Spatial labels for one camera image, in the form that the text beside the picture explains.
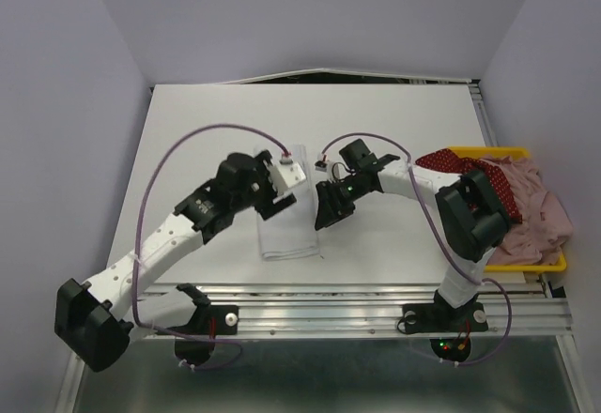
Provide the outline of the white skirt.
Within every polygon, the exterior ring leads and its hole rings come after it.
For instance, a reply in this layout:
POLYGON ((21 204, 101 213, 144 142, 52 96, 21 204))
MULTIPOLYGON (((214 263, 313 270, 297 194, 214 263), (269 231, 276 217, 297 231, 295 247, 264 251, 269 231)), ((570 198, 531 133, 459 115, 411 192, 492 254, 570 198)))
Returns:
POLYGON ((297 201, 274 217, 263 220, 256 216, 259 252, 265 261, 305 258, 319 254, 319 242, 315 230, 316 201, 312 169, 307 149, 303 144, 290 147, 307 176, 307 181, 292 192, 297 201))

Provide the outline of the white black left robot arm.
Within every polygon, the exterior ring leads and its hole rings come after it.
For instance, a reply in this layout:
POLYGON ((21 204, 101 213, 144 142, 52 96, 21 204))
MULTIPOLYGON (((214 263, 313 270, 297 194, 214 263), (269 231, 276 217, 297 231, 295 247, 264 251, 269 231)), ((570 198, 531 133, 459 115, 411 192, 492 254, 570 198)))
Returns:
POLYGON ((201 290, 179 284, 148 320, 140 316, 139 294, 231 226, 238 213, 252 208, 268 220, 294 205, 292 191, 305 180, 300 164, 289 157, 272 161, 267 150, 255 156, 228 155, 216 176, 178 203, 130 253, 83 283, 69 279, 60 286, 55 334, 94 372, 112 366, 132 342, 149 334, 213 347, 217 333, 233 334, 236 327, 201 290))

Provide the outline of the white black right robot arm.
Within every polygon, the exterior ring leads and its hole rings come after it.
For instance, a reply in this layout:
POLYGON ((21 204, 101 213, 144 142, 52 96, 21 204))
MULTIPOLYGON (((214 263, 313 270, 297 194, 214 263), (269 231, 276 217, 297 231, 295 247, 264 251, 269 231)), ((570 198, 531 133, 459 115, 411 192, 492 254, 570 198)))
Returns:
POLYGON ((328 228, 355 211, 355 202, 372 192, 399 195, 418 202, 447 258, 447 270, 432 306, 435 323, 452 329, 466 317, 465 306, 475 299, 485 264, 512 226, 512 220, 486 174, 464 175, 426 169, 402 157, 376 156, 364 140, 344 146, 339 155, 347 168, 340 178, 336 163, 324 154, 315 163, 328 179, 316 184, 315 229, 328 228))

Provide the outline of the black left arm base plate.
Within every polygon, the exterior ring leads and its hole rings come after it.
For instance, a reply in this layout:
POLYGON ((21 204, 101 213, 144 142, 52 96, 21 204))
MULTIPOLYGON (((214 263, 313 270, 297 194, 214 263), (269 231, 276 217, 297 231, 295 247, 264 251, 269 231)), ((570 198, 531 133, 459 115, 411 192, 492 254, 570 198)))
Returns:
POLYGON ((239 307, 234 304, 197 307, 191 318, 172 330, 187 335, 233 336, 238 333, 239 307))

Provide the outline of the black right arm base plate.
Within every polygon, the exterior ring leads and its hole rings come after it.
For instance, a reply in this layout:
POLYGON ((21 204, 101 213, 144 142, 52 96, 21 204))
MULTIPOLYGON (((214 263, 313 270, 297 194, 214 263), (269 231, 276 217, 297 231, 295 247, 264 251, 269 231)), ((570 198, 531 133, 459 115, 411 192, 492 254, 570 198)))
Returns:
POLYGON ((410 303, 402 306, 401 316, 396 322, 402 334, 485 332, 489 326, 484 306, 479 303, 459 309, 435 303, 410 303))

